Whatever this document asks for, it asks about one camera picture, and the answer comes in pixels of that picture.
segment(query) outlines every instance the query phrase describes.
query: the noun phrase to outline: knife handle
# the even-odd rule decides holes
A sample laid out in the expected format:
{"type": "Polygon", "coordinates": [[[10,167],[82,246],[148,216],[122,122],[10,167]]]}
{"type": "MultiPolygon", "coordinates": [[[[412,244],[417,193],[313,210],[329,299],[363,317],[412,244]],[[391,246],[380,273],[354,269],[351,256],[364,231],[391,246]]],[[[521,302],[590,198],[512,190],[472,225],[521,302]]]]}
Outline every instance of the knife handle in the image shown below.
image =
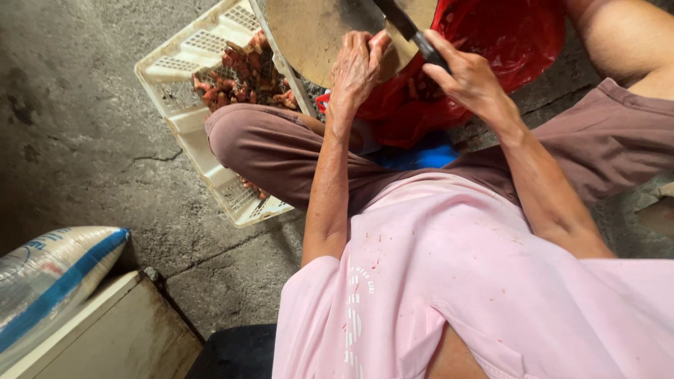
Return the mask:
{"type": "Polygon", "coordinates": [[[447,74],[452,74],[450,66],[447,64],[447,61],[440,55],[440,53],[435,50],[435,47],[431,45],[430,42],[423,36],[421,33],[417,33],[413,38],[414,42],[419,47],[419,51],[423,55],[426,62],[438,65],[447,71],[447,74]]]}

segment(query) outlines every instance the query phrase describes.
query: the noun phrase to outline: wrinkled hand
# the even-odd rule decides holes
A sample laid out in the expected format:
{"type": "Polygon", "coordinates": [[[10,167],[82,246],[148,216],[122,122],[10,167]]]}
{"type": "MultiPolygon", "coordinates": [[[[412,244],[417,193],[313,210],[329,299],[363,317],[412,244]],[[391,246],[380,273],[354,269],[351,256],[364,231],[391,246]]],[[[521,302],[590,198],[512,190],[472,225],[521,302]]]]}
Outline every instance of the wrinkled hand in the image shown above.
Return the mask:
{"type": "Polygon", "coordinates": [[[379,82],[381,58],[390,42],[391,37],[385,30],[376,36],[352,31],[342,37],[342,50],[330,74],[330,105],[350,112],[367,100],[379,82]]]}
{"type": "Polygon", "coordinates": [[[513,112],[518,114],[517,107],[503,91],[486,58],[456,50],[436,31],[427,30],[425,36],[447,61],[452,75],[429,63],[424,64],[423,71],[440,85],[448,97],[492,127],[513,112]]]}

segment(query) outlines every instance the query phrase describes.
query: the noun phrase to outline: wooden cutting board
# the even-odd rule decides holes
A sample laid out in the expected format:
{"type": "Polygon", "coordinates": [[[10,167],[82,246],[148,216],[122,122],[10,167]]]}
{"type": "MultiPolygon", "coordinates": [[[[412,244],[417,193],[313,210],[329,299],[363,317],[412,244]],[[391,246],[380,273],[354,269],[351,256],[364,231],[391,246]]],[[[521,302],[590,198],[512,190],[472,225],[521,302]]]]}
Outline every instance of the wooden cutting board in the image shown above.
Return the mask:
{"type": "MultiPolygon", "coordinates": [[[[437,0],[396,0],[420,30],[433,23],[437,0]]],[[[386,81],[405,68],[417,53],[372,0],[266,0],[267,22],[288,62],[305,78],[329,88],[330,70],[350,30],[372,34],[386,27],[394,43],[386,51],[381,79],[386,81]]]]}

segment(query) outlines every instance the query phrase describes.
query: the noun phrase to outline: pink t-shirt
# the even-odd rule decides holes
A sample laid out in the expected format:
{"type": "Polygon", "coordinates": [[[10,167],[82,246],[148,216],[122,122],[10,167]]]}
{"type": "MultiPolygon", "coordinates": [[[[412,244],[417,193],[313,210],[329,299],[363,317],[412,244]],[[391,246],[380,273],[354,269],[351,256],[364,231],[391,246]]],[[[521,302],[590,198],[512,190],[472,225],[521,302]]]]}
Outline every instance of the pink t-shirt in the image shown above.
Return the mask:
{"type": "Polygon", "coordinates": [[[274,379],[423,378],[448,321],[490,378],[674,378],[674,261],[577,260],[448,174],[389,185],[283,288],[274,379]]]}

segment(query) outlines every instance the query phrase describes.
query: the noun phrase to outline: brown pants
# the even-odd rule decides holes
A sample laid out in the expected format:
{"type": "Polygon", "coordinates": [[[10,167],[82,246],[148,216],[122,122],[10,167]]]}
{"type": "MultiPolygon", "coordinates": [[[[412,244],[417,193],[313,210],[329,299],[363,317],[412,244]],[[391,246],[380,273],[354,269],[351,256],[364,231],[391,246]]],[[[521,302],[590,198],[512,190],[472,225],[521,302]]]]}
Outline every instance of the brown pants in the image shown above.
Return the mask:
{"type": "MultiPolygon", "coordinates": [[[[323,138],[295,113],[231,105],[209,117],[206,133],[222,165],[307,211],[323,138]]],[[[610,79],[533,133],[587,206],[674,171],[674,102],[632,94],[610,79]]],[[[468,154],[442,169],[416,171],[385,169],[349,154],[349,215],[394,181],[426,172],[464,177],[520,205],[500,146],[468,154]]]]}

